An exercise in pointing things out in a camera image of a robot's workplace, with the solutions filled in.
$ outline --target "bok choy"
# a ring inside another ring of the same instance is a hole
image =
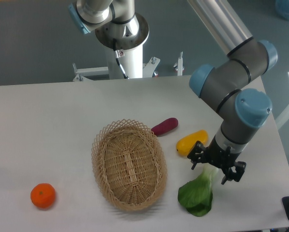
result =
[[[196,216],[206,215],[212,207],[212,180],[218,168],[205,164],[202,173],[179,188],[178,201],[186,210]]]

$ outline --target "wicker basket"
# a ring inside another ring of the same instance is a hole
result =
[[[167,168],[163,151],[144,124],[113,122],[97,135],[92,166],[103,196],[125,211],[144,209],[164,192]]]

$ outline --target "table surface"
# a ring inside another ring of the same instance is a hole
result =
[[[289,225],[281,198],[289,196],[289,166],[272,116],[238,160],[241,181],[213,184],[213,208],[201,218],[177,202],[194,179],[176,142],[204,129],[212,139],[222,119],[188,87],[188,76],[0,87],[0,231],[246,231]],[[258,78],[249,87],[263,90]],[[94,180],[91,147],[112,121],[136,119],[153,127],[169,117],[179,126],[159,138],[168,181],[148,210],[124,213],[110,205]],[[39,183],[57,191],[55,205],[38,210],[30,191]]]

